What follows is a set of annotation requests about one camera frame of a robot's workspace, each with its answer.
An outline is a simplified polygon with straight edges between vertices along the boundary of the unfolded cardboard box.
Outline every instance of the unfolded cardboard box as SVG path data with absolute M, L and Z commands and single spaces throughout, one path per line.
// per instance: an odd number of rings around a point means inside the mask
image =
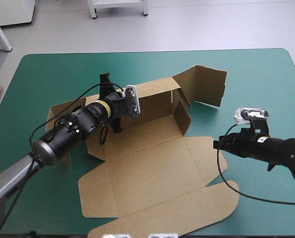
M 82 213 L 88 218 L 118 218 L 93 229 L 90 238 L 183 235 L 232 213 L 238 194 L 224 183 L 206 187 L 219 175 L 213 138 L 183 136 L 191 123 L 185 106 L 192 101 L 220 106 L 226 74 L 196 65 L 176 76 L 137 85 L 139 119 L 123 118 L 123 131 L 109 133 L 104 145 L 98 134 L 87 139 L 88 152 L 106 162 L 79 180 Z M 78 104 L 96 99 L 98 95 L 90 96 Z M 50 116 L 66 105 L 51 107 Z M 227 168 L 222 155 L 221 167 Z

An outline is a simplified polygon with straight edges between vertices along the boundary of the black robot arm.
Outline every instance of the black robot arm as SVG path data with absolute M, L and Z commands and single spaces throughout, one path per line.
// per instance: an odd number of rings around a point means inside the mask
M 74 108 L 57 119 L 54 128 L 33 143 L 33 151 L 0 173 L 0 229 L 5 222 L 5 204 L 23 184 L 43 166 L 56 164 L 66 153 L 101 128 L 99 141 L 105 142 L 107 123 L 114 132 L 121 132 L 121 118 L 139 117 L 140 107 L 135 86 L 117 92 L 109 74 L 100 75 L 100 96 L 87 106 Z
M 269 163 L 267 170 L 274 166 L 287 167 L 295 179 L 295 139 L 277 139 L 269 135 L 268 113 L 262 109 L 242 108 L 236 111 L 237 124 L 250 124 L 239 133 L 220 136 L 213 142 L 213 147 L 231 154 L 254 158 Z

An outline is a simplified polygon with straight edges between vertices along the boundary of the cable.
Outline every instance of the cable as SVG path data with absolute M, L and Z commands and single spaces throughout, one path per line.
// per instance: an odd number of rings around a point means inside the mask
M 237 124 L 234 124 L 233 126 L 231 126 L 228 130 L 227 130 L 227 133 L 225 134 L 224 137 L 222 137 L 220 143 L 219 143 L 219 146 L 218 146 L 218 150 L 217 150 L 217 164 L 218 164 L 218 170 L 219 170 L 219 174 L 220 174 L 220 177 L 222 178 L 223 182 L 225 182 L 225 184 L 230 188 L 232 189 L 234 192 L 244 196 L 244 197 L 248 197 L 248 198 L 251 198 L 251 199 L 254 199 L 254 200 L 258 200 L 258 201 L 262 201 L 262 202 L 270 202 L 270 203 L 277 203 L 277 204 L 284 204 L 284 205 L 295 205 L 295 202 L 284 202 L 284 201 L 276 201 L 276 200 L 269 200 L 269 199 L 264 199 L 264 198 L 259 198 L 259 197 L 254 197 L 254 196 L 251 196 L 249 194 L 245 194 L 243 192 L 240 192 L 238 190 L 236 190 L 234 187 L 232 187 L 228 182 L 227 180 L 225 179 L 225 177 L 222 175 L 222 171 L 221 171 L 221 168 L 220 168 L 220 160 L 219 160 L 219 152 L 220 152 L 220 147 L 221 147 L 221 144 L 224 140 L 224 138 L 229 134 L 229 132 L 234 128 L 236 127 Z
M 36 133 L 36 131 L 38 129 L 40 129 L 41 127 L 43 127 L 44 125 L 46 125 L 47 123 L 51 122 L 53 119 L 57 118 L 61 113 L 63 113 L 64 111 L 66 111 L 68 108 L 70 108 L 73 104 L 75 104 L 81 97 L 83 97 L 86 93 L 88 93 L 90 90 L 94 89 L 95 87 L 98 87 L 98 86 L 101 86 L 101 85 L 104 85 L 104 84 L 110 84 L 110 85 L 114 85 L 118 88 L 121 89 L 121 91 L 124 91 L 123 88 L 121 86 L 119 86 L 118 84 L 116 83 L 111 83 L 111 82 L 104 82 L 104 83 L 98 83 L 92 87 L 90 87 L 89 89 L 87 89 L 84 93 L 82 93 L 77 99 L 75 99 L 72 103 L 70 103 L 66 108 L 64 108 L 63 110 L 61 110 L 59 113 L 57 113 L 56 115 L 54 115 L 52 118 L 50 118 L 49 120 L 47 120 L 46 122 L 44 122 L 43 124 L 41 124 L 40 126 L 36 127 L 32 134 L 30 135 L 29 137 L 29 144 L 32 148 L 32 152 L 33 152 L 33 156 L 32 156 L 32 163 L 30 164 L 28 170 L 27 170 L 27 173 L 25 175 L 25 177 L 23 178 L 23 180 L 20 182 L 19 186 L 18 186 L 18 193 L 16 194 L 16 197 L 14 198 L 11 206 L 9 207 L 8 211 L 7 211 L 7 214 L 5 215 L 3 221 L 1 222 L 0 224 L 0 232 L 3 228 L 3 226 L 5 225 L 10 213 L 12 212 L 16 202 L 18 201 L 18 198 L 20 196 L 20 194 L 22 193 L 23 191 L 23 188 L 25 186 L 25 184 L 27 183 L 28 179 L 29 179 L 29 175 L 31 174 L 32 172 L 32 169 L 33 169 L 33 165 L 35 162 L 37 162 L 39 159 L 37 158 L 37 155 L 36 155 L 36 150 L 35 150 L 35 147 L 34 147 L 34 144 L 32 143 L 32 139 Z

